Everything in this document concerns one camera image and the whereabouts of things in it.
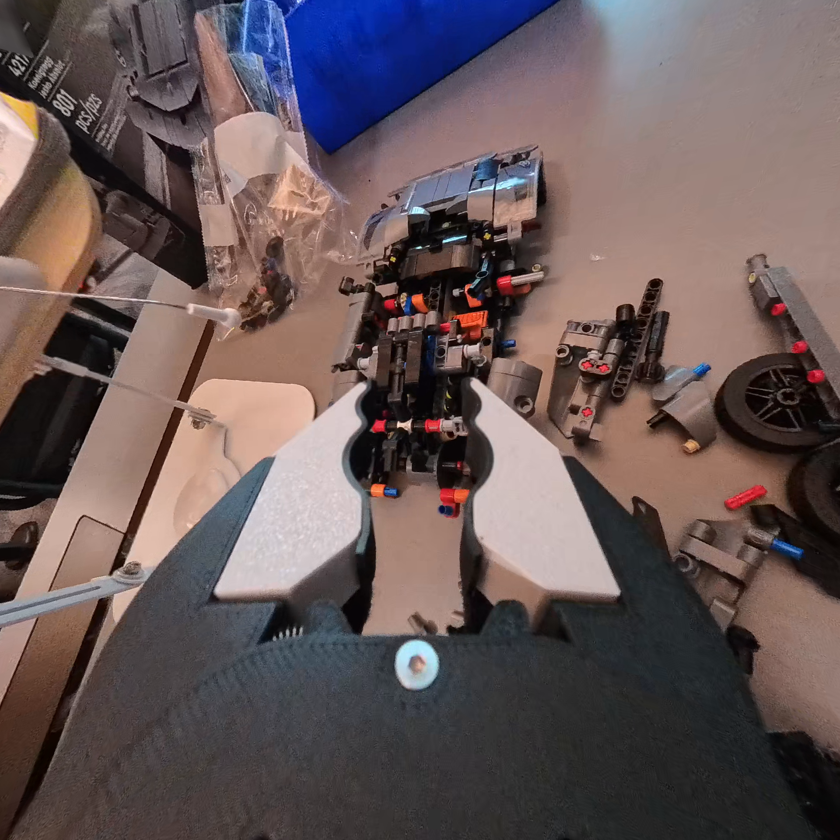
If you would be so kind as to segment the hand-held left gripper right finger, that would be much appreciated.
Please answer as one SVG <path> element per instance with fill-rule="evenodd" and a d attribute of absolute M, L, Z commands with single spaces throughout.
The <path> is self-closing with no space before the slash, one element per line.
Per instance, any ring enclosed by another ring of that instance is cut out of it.
<path fill-rule="evenodd" d="M 554 604 L 614 606 L 621 588 L 561 452 L 477 379 L 462 386 L 466 463 L 459 582 L 465 629 L 517 602 L 540 629 Z"/>

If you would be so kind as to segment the black lego wheel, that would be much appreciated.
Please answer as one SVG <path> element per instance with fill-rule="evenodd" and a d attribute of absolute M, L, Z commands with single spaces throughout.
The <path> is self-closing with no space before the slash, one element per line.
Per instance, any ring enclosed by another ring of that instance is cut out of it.
<path fill-rule="evenodd" d="M 796 517 L 825 539 L 839 542 L 839 441 L 814 449 L 793 467 L 786 483 Z"/>
<path fill-rule="evenodd" d="M 763 452 L 801 454 L 838 437 L 838 421 L 794 353 L 742 363 L 720 385 L 713 409 L 727 434 Z"/>

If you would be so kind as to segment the plastic bag with lego pieces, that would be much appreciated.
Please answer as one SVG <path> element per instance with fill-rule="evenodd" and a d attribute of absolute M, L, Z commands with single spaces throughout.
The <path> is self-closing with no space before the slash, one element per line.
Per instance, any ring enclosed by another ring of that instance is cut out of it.
<path fill-rule="evenodd" d="M 309 153 L 282 5 L 213 3 L 192 26 L 203 107 L 192 178 L 225 340 L 279 320 L 358 239 Z"/>

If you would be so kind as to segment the lego car chassis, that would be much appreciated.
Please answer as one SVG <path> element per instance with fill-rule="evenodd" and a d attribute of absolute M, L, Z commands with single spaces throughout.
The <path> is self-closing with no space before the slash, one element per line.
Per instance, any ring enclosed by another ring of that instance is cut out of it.
<path fill-rule="evenodd" d="M 359 267 L 342 278 L 348 319 L 332 355 L 335 404 L 369 383 L 370 430 L 357 476 L 373 498 L 398 498 L 399 475 L 435 480 L 438 513 L 469 496 L 462 384 L 477 379 L 529 419 L 542 372 L 515 359 L 508 323 L 544 279 L 519 266 L 518 243 L 546 203 L 537 144 L 484 154 L 418 177 L 365 222 Z"/>

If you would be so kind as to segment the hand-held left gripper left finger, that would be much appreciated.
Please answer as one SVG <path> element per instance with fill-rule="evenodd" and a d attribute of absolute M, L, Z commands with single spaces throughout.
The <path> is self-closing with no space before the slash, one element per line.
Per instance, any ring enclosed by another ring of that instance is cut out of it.
<path fill-rule="evenodd" d="M 316 602 L 339 608 L 352 632 L 372 602 L 371 499 L 354 474 L 353 446 L 368 429 L 358 383 L 280 447 L 228 555 L 220 602 L 275 602 L 302 620 Z"/>

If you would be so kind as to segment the blue plastic bin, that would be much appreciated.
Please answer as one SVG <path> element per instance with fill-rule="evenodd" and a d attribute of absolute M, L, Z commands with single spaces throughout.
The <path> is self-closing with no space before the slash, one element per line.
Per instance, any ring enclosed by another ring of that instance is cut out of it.
<path fill-rule="evenodd" d="M 300 2 L 285 23 L 304 127 L 334 153 L 552 5 Z"/>

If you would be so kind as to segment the white metal stand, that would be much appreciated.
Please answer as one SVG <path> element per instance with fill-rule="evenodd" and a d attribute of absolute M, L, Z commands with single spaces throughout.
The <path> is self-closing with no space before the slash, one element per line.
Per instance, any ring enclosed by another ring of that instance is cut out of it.
<path fill-rule="evenodd" d="M 88 581 L 2 605 L 2 628 L 58 613 L 88 611 L 116 597 L 117 616 L 176 543 L 261 459 L 309 425 L 316 413 L 310 392 L 297 384 L 209 380 L 191 404 L 213 421 L 202 429 L 184 415 L 154 483 L 150 501 L 121 568 Z"/>

